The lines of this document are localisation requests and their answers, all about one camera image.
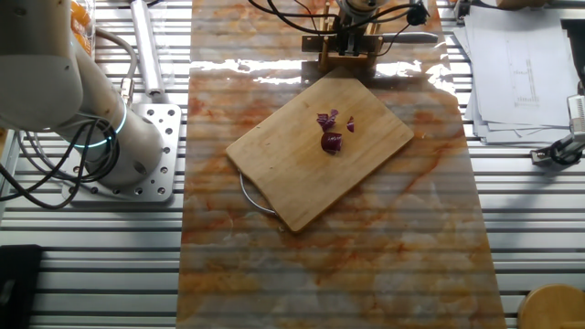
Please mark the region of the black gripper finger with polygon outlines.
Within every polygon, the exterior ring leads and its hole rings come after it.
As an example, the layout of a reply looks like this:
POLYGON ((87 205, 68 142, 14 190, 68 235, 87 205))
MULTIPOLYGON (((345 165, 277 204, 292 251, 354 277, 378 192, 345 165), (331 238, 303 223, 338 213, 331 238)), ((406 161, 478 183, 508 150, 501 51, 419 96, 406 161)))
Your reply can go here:
POLYGON ((348 57, 358 57, 361 54, 359 46, 351 40, 340 41, 338 45, 338 55, 348 57))

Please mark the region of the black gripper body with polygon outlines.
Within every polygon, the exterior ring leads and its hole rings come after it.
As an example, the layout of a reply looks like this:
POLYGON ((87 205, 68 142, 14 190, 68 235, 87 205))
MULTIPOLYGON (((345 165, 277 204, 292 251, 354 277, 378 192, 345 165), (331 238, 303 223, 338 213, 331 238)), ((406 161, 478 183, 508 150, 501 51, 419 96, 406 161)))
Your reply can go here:
POLYGON ((342 17, 339 20, 337 40, 340 42, 358 42, 365 34, 366 26, 360 25, 353 17, 342 17))

